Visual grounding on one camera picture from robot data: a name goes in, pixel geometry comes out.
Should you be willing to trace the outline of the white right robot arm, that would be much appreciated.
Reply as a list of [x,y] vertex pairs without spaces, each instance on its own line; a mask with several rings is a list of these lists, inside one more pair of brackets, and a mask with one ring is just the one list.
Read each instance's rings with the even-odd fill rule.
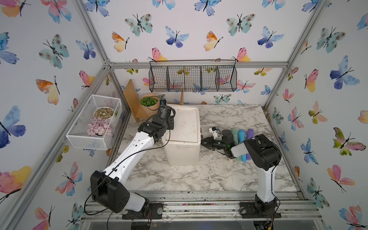
[[255,196],[255,209],[261,215],[275,211],[278,199],[274,192],[275,172],[281,161],[281,152],[275,143],[264,134],[241,140],[236,144],[233,133],[224,130],[221,140],[208,137],[201,140],[201,145],[209,150],[223,150],[230,159],[250,155],[258,167],[258,190]]

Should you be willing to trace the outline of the purple toy microphone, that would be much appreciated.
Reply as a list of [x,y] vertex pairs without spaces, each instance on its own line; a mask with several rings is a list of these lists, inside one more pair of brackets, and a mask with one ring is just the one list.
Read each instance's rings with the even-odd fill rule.
[[[252,129],[248,129],[247,130],[247,138],[248,139],[251,139],[251,138],[253,138],[255,135],[254,135],[254,131],[252,130]],[[246,160],[247,161],[249,161],[249,160],[251,160],[252,158],[251,158],[251,155],[248,153],[248,154],[246,154]]]

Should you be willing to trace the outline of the blue toy microphone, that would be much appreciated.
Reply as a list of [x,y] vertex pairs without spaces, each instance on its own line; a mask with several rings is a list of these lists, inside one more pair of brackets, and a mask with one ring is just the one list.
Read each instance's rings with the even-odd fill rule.
[[[238,131],[239,144],[241,144],[242,142],[244,142],[244,141],[245,141],[245,138],[246,138],[246,132],[245,132],[245,130],[240,129],[240,130]],[[247,162],[247,155],[246,155],[246,154],[245,154],[245,155],[242,155],[242,156],[241,156],[241,160],[242,160],[243,162]]]

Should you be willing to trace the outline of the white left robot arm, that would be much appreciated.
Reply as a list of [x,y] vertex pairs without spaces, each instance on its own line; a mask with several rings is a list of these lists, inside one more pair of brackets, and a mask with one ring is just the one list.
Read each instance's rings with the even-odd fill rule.
[[174,129],[175,115],[175,109],[166,102],[160,103],[157,113],[140,124],[133,140],[120,156],[103,171],[95,171],[91,175],[90,198],[94,202],[114,213],[123,210],[137,212],[142,216],[149,213],[149,200],[128,191],[125,183],[144,154],[154,150],[154,144],[167,131]]

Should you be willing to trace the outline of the white plastic drawer cabinet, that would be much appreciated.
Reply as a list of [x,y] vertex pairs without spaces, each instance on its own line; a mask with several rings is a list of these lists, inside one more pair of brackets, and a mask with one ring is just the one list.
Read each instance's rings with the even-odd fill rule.
[[171,166],[193,166],[199,162],[201,132],[198,108],[170,104],[175,110],[174,129],[162,137],[164,151]]

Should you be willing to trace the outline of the green toy microphone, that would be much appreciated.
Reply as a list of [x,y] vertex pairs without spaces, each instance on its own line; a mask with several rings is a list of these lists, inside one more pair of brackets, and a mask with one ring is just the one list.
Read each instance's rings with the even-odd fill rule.
[[236,145],[239,144],[238,129],[232,128],[231,132],[232,132],[232,135],[233,135],[234,146],[236,146]]

